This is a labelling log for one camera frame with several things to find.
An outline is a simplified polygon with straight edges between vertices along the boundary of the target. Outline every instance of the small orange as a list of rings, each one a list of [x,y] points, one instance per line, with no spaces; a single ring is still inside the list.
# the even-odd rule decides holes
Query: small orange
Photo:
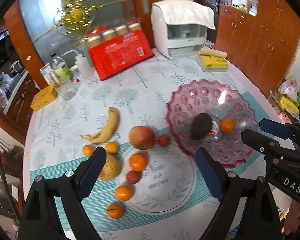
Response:
[[[234,131],[234,122],[230,118],[225,118],[221,121],[220,128],[224,133],[232,133]]]
[[[106,209],[107,215],[112,219],[119,219],[123,216],[124,210],[122,206],[117,204],[112,204]]]
[[[86,156],[91,156],[94,152],[94,148],[91,145],[85,145],[82,147],[82,152]]]
[[[127,201],[133,196],[133,191],[128,186],[119,186],[115,189],[114,195],[117,199]]]
[[[118,145],[115,142],[108,142],[105,149],[107,153],[115,154],[118,152]]]
[[[148,158],[142,153],[135,153],[129,158],[129,165],[134,171],[143,171],[148,165]]]

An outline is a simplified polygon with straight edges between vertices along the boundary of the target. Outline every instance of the white appliance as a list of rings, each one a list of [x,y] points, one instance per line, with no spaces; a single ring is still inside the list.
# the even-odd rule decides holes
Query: white appliance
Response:
[[[167,58],[195,54],[204,46],[207,28],[215,30],[211,8],[186,0],[164,0],[152,4],[154,43]]]

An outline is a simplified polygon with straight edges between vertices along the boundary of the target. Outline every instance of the apple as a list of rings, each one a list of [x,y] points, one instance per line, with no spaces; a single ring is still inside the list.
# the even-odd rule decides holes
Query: apple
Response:
[[[130,184],[136,184],[141,180],[140,171],[129,171],[126,175],[127,182]]]
[[[129,141],[139,150],[149,150],[155,144],[155,135],[150,127],[134,126],[129,131]]]
[[[163,134],[158,137],[158,144],[162,147],[168,147],[170,144],[170,137],[168,134]]]

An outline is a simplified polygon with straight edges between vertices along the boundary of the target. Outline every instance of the pink glass bowl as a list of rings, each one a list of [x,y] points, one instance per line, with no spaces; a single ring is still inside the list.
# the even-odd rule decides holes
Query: pink glass bowl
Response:
[[[198,114],[208,113],[218,129],[197,141],[190,138],[191,123]],[[235,123],[232,133],[223,133],[220,122],[231,118]],[[225,168],[245,163],[253,149],[241,141],[244,129],[258,130],[255,112],[237,90],[228,85],[202,79],[193,80],[173,92],[168,104],[167,121],[170,132],[182,151],[194,158],[199,147],[205,147],[215,161]]]

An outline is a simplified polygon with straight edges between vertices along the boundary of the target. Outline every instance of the gold decoration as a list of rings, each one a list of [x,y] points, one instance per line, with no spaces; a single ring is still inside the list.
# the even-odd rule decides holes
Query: gold decoration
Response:
[[[124,1],[130,0],[118,0],[114,2],[105,3],[103,5],[92,5],[89,0],[61,0],[62,10],[58,9],[58,14],[61,14],[61,18],[58,23],[55,23],[49,30],[37,37],[32,41],[34,43],[43,35],[49,31],[56,30],[57,27],[64,27],[67,32],[61,33],[63,35],[70,35],[71,38],[77,42],[84,37],[91,28],[91,24],[95,18],[95,11],[100,8]]]

